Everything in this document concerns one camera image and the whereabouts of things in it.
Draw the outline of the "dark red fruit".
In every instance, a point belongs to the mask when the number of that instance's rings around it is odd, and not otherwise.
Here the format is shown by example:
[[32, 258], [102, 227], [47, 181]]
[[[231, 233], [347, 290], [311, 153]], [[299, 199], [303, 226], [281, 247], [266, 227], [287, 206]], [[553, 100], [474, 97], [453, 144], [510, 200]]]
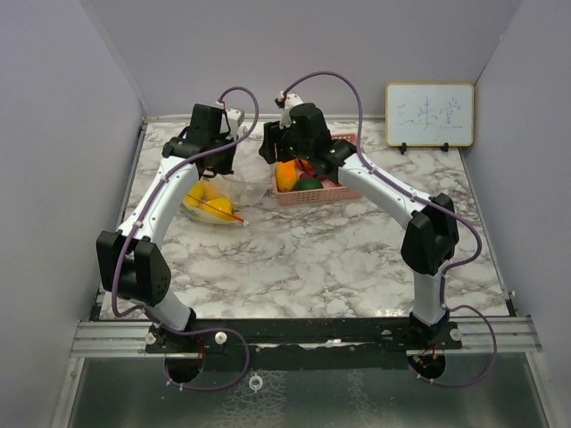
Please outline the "dark red fruit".
[[299, 176], [300, 179], [305, 179], [305, 178], [312, 178], [312, 179], [317, 179], [318, 181], [324, 181], [327, 179], [327, 177], [325, 176], [321, 176], [316, 174], [314, 171], [312, 170], [304, 170], [300, 173]]

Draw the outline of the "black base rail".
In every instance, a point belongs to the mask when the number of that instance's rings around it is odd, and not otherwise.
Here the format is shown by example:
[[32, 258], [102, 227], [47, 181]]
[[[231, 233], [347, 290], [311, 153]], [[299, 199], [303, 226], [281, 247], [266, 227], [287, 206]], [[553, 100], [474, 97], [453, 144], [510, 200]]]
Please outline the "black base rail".
[[403, 370], [409, 354], [462, 347], [457, 323], [432, 332], [406, 317], [196, 319], [188, 336], [153, 325], [148, 339], [150, 355], [219, 373]]

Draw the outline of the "yellow bell pepper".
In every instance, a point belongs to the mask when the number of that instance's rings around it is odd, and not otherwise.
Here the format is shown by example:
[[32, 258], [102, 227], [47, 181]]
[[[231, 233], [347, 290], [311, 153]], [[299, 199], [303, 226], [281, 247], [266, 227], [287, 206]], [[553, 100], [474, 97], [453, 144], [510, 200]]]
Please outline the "yellow bell pepper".
[[203, 202], [200, 208], [206, 213], [226, 221], [229, 221], [234, 216], [233, 202], [226, 197]]

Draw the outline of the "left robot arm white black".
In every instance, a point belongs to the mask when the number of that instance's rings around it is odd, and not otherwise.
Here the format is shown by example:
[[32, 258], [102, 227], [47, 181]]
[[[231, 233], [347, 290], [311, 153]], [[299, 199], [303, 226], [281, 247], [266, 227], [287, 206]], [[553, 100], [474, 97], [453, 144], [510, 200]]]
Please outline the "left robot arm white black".
[[194, 312], [170, 290], [171, 271], [161, 247], [179, 205], [203, 172], [230, 172], [243, 122], [243, 111], [222, 103], [195, 105], [189, 125], [163, 146], [141, 201], [116, 231], [103, 231], [95, 243], [113, 315], [128, 315], [118, 301], [131, 301], [133, 310], [142, 309], [168, 327], [166, 341], [180, 352], [196, 344], [197, 331], [190, 325]]

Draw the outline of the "green lime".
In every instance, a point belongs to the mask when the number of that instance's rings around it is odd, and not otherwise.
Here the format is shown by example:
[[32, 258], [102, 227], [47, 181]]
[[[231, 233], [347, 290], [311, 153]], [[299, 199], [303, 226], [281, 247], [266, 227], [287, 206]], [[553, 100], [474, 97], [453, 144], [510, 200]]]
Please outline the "green lime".
[[313, 177], [299, 178], [294, 185], [294, 190], [296, 192], [318, 190], [322, 188], [323, 188], [322, 183], [318, 179]]

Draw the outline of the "clear bag red zipper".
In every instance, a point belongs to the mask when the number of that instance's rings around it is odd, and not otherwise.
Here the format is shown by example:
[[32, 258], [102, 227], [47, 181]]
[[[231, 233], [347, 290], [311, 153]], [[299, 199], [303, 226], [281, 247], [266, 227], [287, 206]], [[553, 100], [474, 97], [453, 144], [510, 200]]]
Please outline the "clear bag red zipper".
[[180, 209], [193, 221], [248, 226], [249, 222], [239, 213], [247, 196], [245, 182], [224, 177], [202, 178], [186, 193]]

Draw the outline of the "orange green mango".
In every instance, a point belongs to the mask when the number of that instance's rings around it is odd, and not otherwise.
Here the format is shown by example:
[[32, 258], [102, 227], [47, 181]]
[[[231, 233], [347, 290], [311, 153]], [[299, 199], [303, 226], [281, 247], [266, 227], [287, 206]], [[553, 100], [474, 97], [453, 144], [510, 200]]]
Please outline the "orange green mango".
[[295, 161], [279, 162], [275, 169], [275, 179], [280, 193], [291, 192], [298, 181]]

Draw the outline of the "pink plastic basket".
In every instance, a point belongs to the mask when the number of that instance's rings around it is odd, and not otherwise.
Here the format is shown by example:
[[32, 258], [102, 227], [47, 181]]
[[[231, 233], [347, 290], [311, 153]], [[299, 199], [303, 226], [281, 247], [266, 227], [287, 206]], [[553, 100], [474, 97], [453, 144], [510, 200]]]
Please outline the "pink plastic basket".
[[[304, 203], [317, 203], [317, 202], [338, 202], [338, 201], [360, 199], [362, 197], [361, 193], [349, 189], [343, 185], [336, 184], [328, 178], [324, 181], [320, 181], [323, 185], [322, 189], [301, 191], [301, 192], [296, 192], [293, 189], [291, 192], [280, 193], [277, 189], [277, 184], [275, 179], [276, 166], [277, 164], [275, 164], [272, 167], [273, 189], [274, 189], [274, 194], [277, 196], [277, 203], [281, 206], [293, 206]], [[299, 179], [301, 171], [298, 168], [296, 169]]]

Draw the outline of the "yellow orange peach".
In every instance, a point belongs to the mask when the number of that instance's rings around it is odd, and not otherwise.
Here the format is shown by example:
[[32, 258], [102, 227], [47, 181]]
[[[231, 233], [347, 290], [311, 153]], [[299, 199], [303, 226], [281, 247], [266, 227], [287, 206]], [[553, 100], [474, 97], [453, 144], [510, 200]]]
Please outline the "yellow orange peach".
[[203, 199], [206, 202], [218, 198], [223, 198], [225, 196], [225, 194], [216, 185], [212, 183], [205, 183], [203, 186], [204, 186]]

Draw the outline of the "yellow orange fruit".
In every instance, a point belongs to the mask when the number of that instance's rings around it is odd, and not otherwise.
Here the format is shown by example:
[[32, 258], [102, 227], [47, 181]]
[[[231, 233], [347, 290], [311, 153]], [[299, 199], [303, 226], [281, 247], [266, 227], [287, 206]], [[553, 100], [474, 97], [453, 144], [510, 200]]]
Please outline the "yellow orange fruit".
[[205, 187], [202, 182], [197, 183], [185, 196], [183, 204], [186, 208], [198, 208], [203, 202]]

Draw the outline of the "clear bag white zipper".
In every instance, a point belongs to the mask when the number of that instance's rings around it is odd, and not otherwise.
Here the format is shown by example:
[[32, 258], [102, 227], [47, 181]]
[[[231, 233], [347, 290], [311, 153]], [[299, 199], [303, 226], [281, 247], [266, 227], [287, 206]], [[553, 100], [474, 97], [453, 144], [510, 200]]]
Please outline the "clear bag white zipper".
[[255, 205], [270, 187], [269, 172], [266, 169], [258, 172], [252, 170], [246, 175], [217, 175], [211, 182], [237, 207]]

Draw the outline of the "small whiteboard wooden frame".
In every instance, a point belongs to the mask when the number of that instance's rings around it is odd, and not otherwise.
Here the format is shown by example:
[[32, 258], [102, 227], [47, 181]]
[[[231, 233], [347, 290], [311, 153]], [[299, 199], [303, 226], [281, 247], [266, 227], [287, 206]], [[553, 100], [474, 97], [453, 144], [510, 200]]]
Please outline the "small whiteboard wooden frame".
[[385, 138], [392, 147], [474, 143], [475, 88], [468, 82], [401, 82], [385, 89]]

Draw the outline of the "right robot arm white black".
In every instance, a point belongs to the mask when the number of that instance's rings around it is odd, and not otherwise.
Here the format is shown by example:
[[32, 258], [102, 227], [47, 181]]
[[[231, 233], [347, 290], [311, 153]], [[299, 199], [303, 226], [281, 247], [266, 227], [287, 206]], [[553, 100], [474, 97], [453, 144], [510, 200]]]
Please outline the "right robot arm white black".
[[287, 96], [276, 100], [281, 119], [264, 125], [259, 155], [268, 163], [304, 160], [319, 177], [361, 193], [390, 215], [404, 230], [401, 256], [413, 272], [414, 304], [411, 341], [421, 349], [439, 342], [439, 324], [448, 319], [443, 306], [441, 275], [459, 242], [450, 197], [413, 193], [405, 184], [359, 155], [356, 145], [332, 137], [314, 103]]

